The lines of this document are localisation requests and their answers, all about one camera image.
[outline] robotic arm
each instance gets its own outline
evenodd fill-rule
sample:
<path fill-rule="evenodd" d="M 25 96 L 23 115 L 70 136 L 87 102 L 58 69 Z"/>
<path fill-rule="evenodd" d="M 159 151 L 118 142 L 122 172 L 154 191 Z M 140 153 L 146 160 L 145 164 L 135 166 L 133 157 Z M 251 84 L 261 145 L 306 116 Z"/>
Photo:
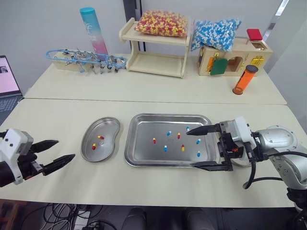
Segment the robotic arm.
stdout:
<path fill-rule="evenodd" d="M 219 133 L 217 143 L 221 164 L 215 161 L 193 163 L 194 167 L 209 171 L 232 171 L 233 164 L 251 166 L 249 181 L 243 184 L 247 189 L 255 181 L 281 180 L 288 186 L 288 198 L 304 209 L 307 207 L 307 149 L 298 141 L 294 133 L 281 126 L 271 126 L 252 132 L 244 117 L 220 122 L 211 126 L 201 126 L 188 135 L 207 135 Z M 268 160 L 273 163 L 280 178 L 263 177 L 254 179 L 256 162 Z"/>
<path fill-rule="evenodd" d="M 55 144 L 57 140 L 44 140 L 36 144 L 26 132 L 10 128 L 0 133 L 0 187 L 12 182 L 20 184 L 33 176 L 42 173 L 44 176 L 64 167 L 75 154 L 62 156 L 47 165 L 38 164 L 35 153 L 45 151 Z"/>

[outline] plastic bag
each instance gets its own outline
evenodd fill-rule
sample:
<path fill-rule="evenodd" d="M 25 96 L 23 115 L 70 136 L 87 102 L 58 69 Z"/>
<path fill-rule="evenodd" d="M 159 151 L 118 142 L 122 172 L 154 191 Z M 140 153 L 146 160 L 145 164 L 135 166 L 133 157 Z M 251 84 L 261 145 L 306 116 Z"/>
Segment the plastic bag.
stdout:
<path fill-rule="evenodd" d="M 207 45 L 230 52 L 234 44 L 236 30 L 240 25 L 239 19 L 222 20 L 216 23 L 197 21 L 191 51 Z"/>
<path fill-rule="evenodd" d="M 183 37 L 187 35 L 188 19 L 171 11 L 149 10 L 143 13 L 134 30 L 150 35 Z"/>

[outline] laptop keyboard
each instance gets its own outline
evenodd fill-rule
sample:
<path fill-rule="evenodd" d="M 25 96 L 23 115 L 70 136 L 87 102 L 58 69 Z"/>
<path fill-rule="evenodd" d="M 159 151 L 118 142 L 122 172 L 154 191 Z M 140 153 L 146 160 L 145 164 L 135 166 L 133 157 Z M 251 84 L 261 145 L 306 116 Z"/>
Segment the laptop keyboard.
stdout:
<path fill-rule="evenodd" d="M 14 108 L 17 102 L 17 97 L 10 99 L 0 99 L 0 112 L 10 111 Z"/>

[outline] orange cylinder container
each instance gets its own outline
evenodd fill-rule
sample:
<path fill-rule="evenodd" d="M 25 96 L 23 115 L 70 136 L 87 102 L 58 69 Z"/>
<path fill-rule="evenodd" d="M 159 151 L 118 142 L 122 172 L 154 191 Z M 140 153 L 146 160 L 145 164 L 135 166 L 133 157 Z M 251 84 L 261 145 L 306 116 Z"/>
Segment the orange cylinder container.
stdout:
<path fill-rule="evenodd" d="M 247 65 L 240 80 L 232 89 L 232 92 L 238 95 L 242 94 L 257 72 L 258 68 L 256 66 Z"/>

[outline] white table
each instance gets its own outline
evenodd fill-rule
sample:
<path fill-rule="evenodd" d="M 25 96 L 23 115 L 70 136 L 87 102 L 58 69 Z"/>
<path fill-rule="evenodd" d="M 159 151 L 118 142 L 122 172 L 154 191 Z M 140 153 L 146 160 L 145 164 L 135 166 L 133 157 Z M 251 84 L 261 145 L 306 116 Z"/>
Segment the white table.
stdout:
<path fill-rule="evenodd" d="M 287 104 L 264 69 L 243 95 L 232 93 L 239 77 L 199 76 L 196 57 L 183 79 L 120 69 L 102 75 L 58 70 L 51 65 L 26 98 L 224 104 Z"/>
<path fill-rule="evenodd" d="M 20 185 L 0 189 L 4 199 L 55 203 L 150 205 L 195 207 L 293 207 L 280 181 L 254 183 L 242 188 L 250 168 L 233 172 L 208 172 L 193 168 L 133 167 L 124 159 L 130 120 L 139 113 L 202 114 L 213 124 L 243 115 L 252 130 L 282 125 L 296 133 L 307 146 L 307 136 L 285 105 L 102 102 L 25 99 L 0 130 L 14 127 L 27 131 L 35 142 L 58 139 L 59 144 L 38 154 L 37 161 L 75 153 L 64 168 L 44 177 L 38 175 Z M 121 123 L 113 155 L 91 163 L 80 154 L 83 134 L 101 117 Z M 278 176 L 270 161 L 257 163 L 257 177 Z"/>

